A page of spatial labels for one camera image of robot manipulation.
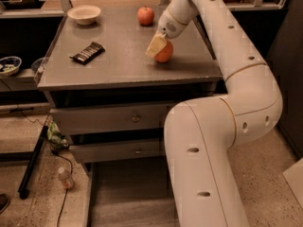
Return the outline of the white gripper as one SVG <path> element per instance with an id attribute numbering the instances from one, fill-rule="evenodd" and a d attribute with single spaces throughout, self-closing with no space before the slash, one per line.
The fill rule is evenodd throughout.
<path id="1" fill-rule="evenodd" d="M 158 20 L 158 32 L 152 39 L 146 55 L 154 58 L 166 45 L 168 39 L 177 38 L 187 27 L 189 17 L 170 8 L 166 8 Z"/>

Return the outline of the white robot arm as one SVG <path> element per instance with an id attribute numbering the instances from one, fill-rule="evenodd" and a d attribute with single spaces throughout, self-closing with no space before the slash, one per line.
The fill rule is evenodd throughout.
<path id="1" fill-rule="evenodd" d="M 175 105 L 164 145 L 180 227 L 249 227 L 229 148 L 259 139 L 282 113 L 282 95 L 265 59 L 223 0 L 172 0 L 146 51 L 156 57 L 199 15 L 226 94 Z"/>

